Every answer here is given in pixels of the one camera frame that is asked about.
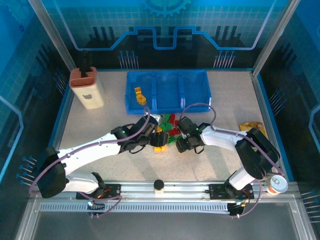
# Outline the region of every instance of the yellow snack bag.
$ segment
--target yellow snack bag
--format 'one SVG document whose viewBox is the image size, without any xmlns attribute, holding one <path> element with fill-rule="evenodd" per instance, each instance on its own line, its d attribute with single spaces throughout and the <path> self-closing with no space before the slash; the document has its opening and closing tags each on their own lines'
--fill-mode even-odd
<svg viewBox="0 0 320 240">
<path fill-rule="evenodd" d="M 259 129 L 267 137 L 264 125 L 261 122 L 249 121 L 239 125 L 240 131 L 250 131 L 252 128 Z"/>
</svg>

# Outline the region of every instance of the can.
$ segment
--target can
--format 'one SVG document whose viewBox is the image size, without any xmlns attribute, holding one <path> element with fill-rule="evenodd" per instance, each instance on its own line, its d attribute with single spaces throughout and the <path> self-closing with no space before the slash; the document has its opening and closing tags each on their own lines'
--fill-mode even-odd
<svg viewBox="0 0 320 240">
<path fill-rule="evenodd" d="M 273 175 L 265 181 L 265 187 L 271 195 L 283 194 L 288 190 L 288 182 L 283 176 Z"/>
</svg>

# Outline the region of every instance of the work surface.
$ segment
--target work surface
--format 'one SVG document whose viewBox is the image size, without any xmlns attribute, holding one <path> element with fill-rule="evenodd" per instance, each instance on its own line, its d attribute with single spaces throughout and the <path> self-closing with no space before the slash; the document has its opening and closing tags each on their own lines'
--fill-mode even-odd
<svg viewBox="0 0 320 240">
<path fill-rule="evenodd" d="M 208 71 L 212 106 L 217 112 L 214 125 L 239 130 L 239 124 L 262 122 L 262 116 L 249 72 Z M 105 105 L 87 110 L 75 96 L 62 136 L 60 149 L 95 140 L 118 126 L 136 123 L 140 115 L 127 115 L 125 91 L 127 72 L 98 72 L 105 89 Z M 194 123 L 210 123 L 212 112 L 187 113 Z M 225 180 L 241 167 L 237 153 L 217 146 L 206 146 L 201 154 L 193 150 L 179 153 L 176 146 L 155 152 L 147 146 L 137 154 L 128 151 L 101 158 L 77 170 L 97 172 L 104 180 L 122 181 L 201 181 Z"/>
</svg>

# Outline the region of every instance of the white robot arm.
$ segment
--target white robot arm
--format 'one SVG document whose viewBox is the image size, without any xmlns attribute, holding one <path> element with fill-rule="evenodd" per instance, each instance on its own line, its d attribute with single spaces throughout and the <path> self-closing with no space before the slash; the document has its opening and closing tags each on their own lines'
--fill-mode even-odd
<svg viewBox="0 0 320 240">
<path fill-rule="evenodd" d="M 198 126 L 187 117 L 182 118 L 177 126 L 183 135 L 183 138 L 176 142 L 180 153 L 194 149 L 195 153 L 200 154 L 205 145 L 218 146 L 238 153 L 242 167 L 225 182 L 225 191 L 231 196 L 236 195 L 237 191 L 244 189 L 253 180 L 262 180 L 273 166 L 261 152 L 253 148 L 247 138 L 254 141 L 274 163 L 280 158 L 275 147 L 255 128 L 248 132 L 218 127 L 214 127 L 213 130 L 209 123 Z"/>
<path fill-rule="evenodd" d="M 92 198 L 99 198 L 106 190 L 106 185 L 98 173 L 77 173 L 76 169 L 103 157 L 117 155 L 125 151 L 132 154 L 140 152 L 146 145 L 162 147 L 168 142 L 166 132 L 157 132 L 159 115 L 142 117 L 135 124 L 127 124 L 113 129 L 106 135 L 69 149 L 55 150 L 46 148 L 34 165 L 35 177 L 58 159 L 60 162 L 51 167 L 37 182 L 43 198 L 51 198 L 61 192 L 82 192 Z"/>
</svg>

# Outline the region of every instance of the cable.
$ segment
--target cable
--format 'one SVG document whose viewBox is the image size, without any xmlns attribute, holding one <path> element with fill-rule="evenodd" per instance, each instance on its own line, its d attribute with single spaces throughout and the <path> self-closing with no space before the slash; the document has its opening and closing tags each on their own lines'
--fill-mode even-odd
<svg viewBox="0 0 320 240">
<path fill-rule="evenodd" d="M 125 137 L 125 138 L 122 138 L 122 139 L 115 139 L 115 140 L 106 140 L 106 141 L 101 141 L 101 142 L 94 142 L 94 143 L 91 143 L 91 144 L 88 144 L 88 145 L 85 145 L 85 146 L 82 146 L 82 147 L 79 147 L 78 149 L 76 150 L 73 150 L 71 152 L 69 152 L 69 155 L 73 155 L 75 153 L 78 153 L 79 151 L 83 150 L 83 149 L 86 149 L 86 148 L 90 148 L 92 146 L 96 146 L 96 145 L 101 145 L 101 144 L 114 144 L 114 143 L 119 143 L 119 142 L 124 142 L 124 141 L 127 141 L 127 140 L 130 140 L 132 138 L 134 138 L 135 136 L 137 136 L 138 134 L 140 134 L 144 129 L 145 127 L 147 126 L 149 120 L 150 120 L 150 114 L 151 114 L 151 111 L 150 109 L 145 106 L 143 108 L 143 111 L 144 111 L 144 114 L 146 114 L 146 110 L 147 110 L 147 117 L 146 117 L 146 120 L 145 120 L 145 123 L 143 124 L 143 126 L 134 134 L 132 134 L 131 136 L 128 136 L 128 137 Z M 29 187 L 29 194 L 30 195 L 34 195 L 34 194 L 39 194 L 40 191 L 33 191 L 33 189 L 35 188 L 35 185 L 37 184 L 37 182 L 40 180 L 40 178 L 42 178 L 42 176 L 44 174 L 46 174 L 46 172 L 51 169 L 54 165 L 60 163 L 61 161 L 63 161 L 64 159 L 66 159 L 68 157 L 68 155 L 64 155 L 63 157 L 55 160 L 53 163 L 51 163 L 49 166 L 47 166 L 36 178 L 35 180 L 33 181 L 33 183 L 31 184 L 31 186 Z M 112 199 L 117 199 L 119 198 L 119 201 L 112 207 L 110 208 L 108 211 L 104 212 L 103 214 L 100 214 L 100 216 L 103 216 L 105 214 L 107 214 L 108 212 L 110 212 L 112 209 L 114 209 L 119 203 L 120 201 L 122 200 L 122 196 L 115 196 L 115 197 L 109 197 L 109 198 L 103 198 L 103 199 L 99 199 L 99 198 L 92 198 L 92 197 L 89 197 L 88 195 L 86 195 L 85 193 L 83 192 L 79 192 L 79 194 L 81 194 L 82 196 L 84 196 L 85 198 L 87 199 L 90 199 L 92 201 L 97 201 L 97 202 L 100 202 L 100 201 L 105 201 L 105 200 L 112 200 Z"/>
<path fill-rule="evenodd" d="M 245 189 L 242 190 L 242 192 L 248 197 L 248 204 L 250 203 L 250 195 L 249 193 L 247 193 L 247 191 Z"/>
<path fill-rule="evenodd" d="M 254 181 L 254 182 L 258 182 L 258 183 L 259 183 L 259 196 L 258 196 L 257 200 L 255 201 L 255 203 L 254 203 L 253 207 L 252 207 L 249 211 L 247 211 L 246 213 L 243 213 L 243 214 L 241 214 L 241 215 L 238 215 L 238 218 L 240 218 L 240 217 L 244 217 L 245 215 L 247 215 L 247 214 L 251 213 L 251 212 L 252 212 L 252 210 L 253 210 L 253 209 L 255 209 L 255 207 L 257 206 L 258 202 L 260 201 L 261 193 L 262 193 L 262 186 L 261 186 L 261 182 L 260 182 L 258 179 L 255 179 L 255 180 L 253 180 L 253 181 Z"/>
<path fill-rule="evenodd" d="M 217 112 L 216 112 L 216 110 L 214 109 L 213 106 L 211 106 L 211 105 L 209 105 L 209 104 L 207 104 L 207 103 L 203 103 L 203 102 L 197 102 L 197 103 L 194 103 L 194 104 L 191 104 L 191 105 L 187 106 L 187 107 L 182 111 L 182 113 L 181 113 L 181 115 L 180 115 L 180 118 L 179 118 L 179 121 L 181 121 L 182 116 L 183 116 L 184 113 L 187 111 L 187 109 L 189 109 L 189 108 L 191 108 L 191 107 L 193 107 L 193 106 L 198 106 L 198 105 L 205 105 L 205 106 L 209 107 L 209 108 L 213 111 L 214 116 L 213 116 L 213 119 L 212 119 L 211 124 L 210 124 L 210 125 L 213 125 L 213 124 L 214 124 L 214 121 L 215 121 L 216 118 L 217 118 Z"/>
<path fill-rule="evenodd" d="M 108 198 L 93 198 L 88 196 L 87 194 L 83 193 L 83 192 L 79 192 L 80 195 L 82 195 L 83 197 L 85 197 L 86 199 L 89 199 L 91 201 L 95 201 L 95 202 L 103 202 L 104 200 L 113 200 L 113 199 L 119 199 L 108 211 L 101 213 L 101 214 L 96 214 L 94 215 L 95 217 L 102 217 L 104 215 L 107 215 L 109 212 L 111 212 L 113 209 L 116 208 L 116 206 L 118 206 L 118 204 L 121 202 L 122 200 L 122 196 L 112 196 L 112 197 L 108 197 Z"/>
<path fill-rule="evenodd" d="M 198 105 L 208 106 L 208 107 L 213 111 L 214 116 L 213 116 L 213 119 L 212 119 L 212 121 L 211 121 L 211 123 L 210 123 L 210 127 L 211 127 L 211 129 L 212 129 L 214 132 L 218 132 L 218 133 L 222 133 L 222 134 L 229 134 L 229 135 L 233 135 L 233 136 L 237 136 L 237 135 L 238 135 L 239 137 L 242 137 L 242 138 L 246 139 L 247 141 L 249 141 L 253 146 L 255 146 L 255 147 L 258 149 L 258 151 L 268 160 L 268 162 L 269 162 L 273 167 L 275 167 L 275 169 L 277 170 L 277 173 L 273 172 L 272 174 L 274 174 L 274 175 L 279 175 L 279 174 L 280 174 L 280 175 L 282 175 L 282 176 L 285 175 L 285 173 L 274 163 L 274 161 L 271 160 L 271 158 L 265 153 L 265 151 L 263 151 L 263 149 L 262 149 L 261 147 L 259 147 L 251 138 L 249 138 L 249 137 L 247 137 L 247 136 L 245 136 L 245 135 L 243 135 L 243 134 L 241 134 L 241 133 L 238 133 L 238 132 L 233 132 L 233 131 L 228 131 L 228 130 L 221 130 L 221 129 L 215 129 L 215 128 L 214 128 L 214 121 L 215 121 L 216 118 L 217 118 L 217 112 L 216 112 L 216 110 L 215 110 L 211 105 L 209 105 L 209 104 L 207 104 L 207 103 L 203 103 L 203 102 L 198 102 L 198 103 L 191 104 L 191 105 L 187 106 L 187 107 L 183 110 L 183 112 L 182 112 L 181 115 L 180 115 L 179 121 L 182 119 L 183 114 L 186 112 L 186 110 L 187 110 L 188 108 L 191 108 L 191 107 L 193 107 L 193 106 L 198 106 Z"/>
<path fill-rule="evenodd" d="M 99 196 L 97 197 L 97 199 L 101 199 L 104 195 L 107 194 L 107 192 L 110 192 L 110 191 L 111 191 L 110 188 L 106 189 L 106 190 L 103 192 L 103 194 L 101 194 L 101 195 L 99 195 Z"/>
</svg>

